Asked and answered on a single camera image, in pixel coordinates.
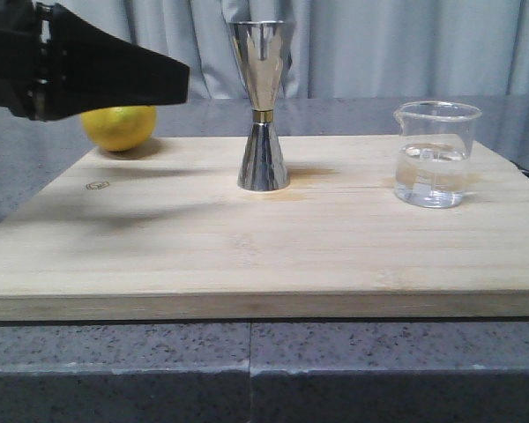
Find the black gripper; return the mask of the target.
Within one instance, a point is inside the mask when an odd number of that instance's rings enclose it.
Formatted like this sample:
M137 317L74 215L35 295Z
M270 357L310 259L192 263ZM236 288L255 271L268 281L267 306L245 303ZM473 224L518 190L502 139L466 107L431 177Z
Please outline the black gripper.
M186 64L60 4L0 1L0 108L17 117L56 121L100 108L183 104L189 76Z

